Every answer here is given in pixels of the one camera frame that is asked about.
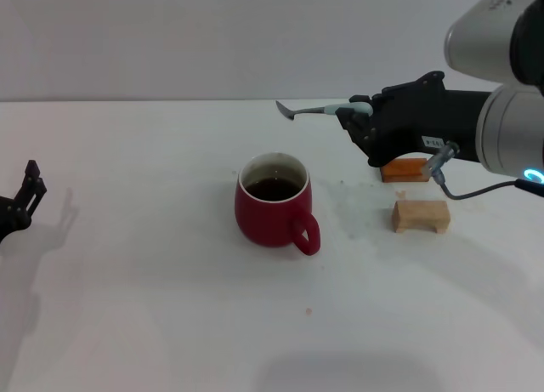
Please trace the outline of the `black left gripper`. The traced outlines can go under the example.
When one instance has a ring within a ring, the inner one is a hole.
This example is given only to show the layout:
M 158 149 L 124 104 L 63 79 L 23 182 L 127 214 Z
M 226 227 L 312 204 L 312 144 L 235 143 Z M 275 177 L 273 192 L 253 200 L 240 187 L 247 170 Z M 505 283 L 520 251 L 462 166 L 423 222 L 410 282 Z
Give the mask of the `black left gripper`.
M 29 160 L 25 177 L 14 199 L 2 196 L 0 200 L 0 241 L 17 230 L 25 230 L 31 225 L 31 218 L 47 188 L 40 176 L 35 160 Z

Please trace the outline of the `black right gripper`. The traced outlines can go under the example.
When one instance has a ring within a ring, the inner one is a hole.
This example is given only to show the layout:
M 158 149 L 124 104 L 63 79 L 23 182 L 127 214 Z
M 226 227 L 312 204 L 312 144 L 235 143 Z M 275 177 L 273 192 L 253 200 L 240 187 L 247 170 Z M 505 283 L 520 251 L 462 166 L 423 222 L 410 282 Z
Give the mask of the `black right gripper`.
M 349 98 L 353 107 L 373 107 L 371 117 L 353 109 L 335 112 L 354 144 L 366 141 L 370 166 L 379 168 L 405 154 L 432 155 L 450 141 L 459 147 L 457 159 L 478 160 L 476 127 L 490 93 L 448 90 L 444 78 L 442 71 L 431 71 L 416 81 L 384 88 L 372 99 L 363 94 Z

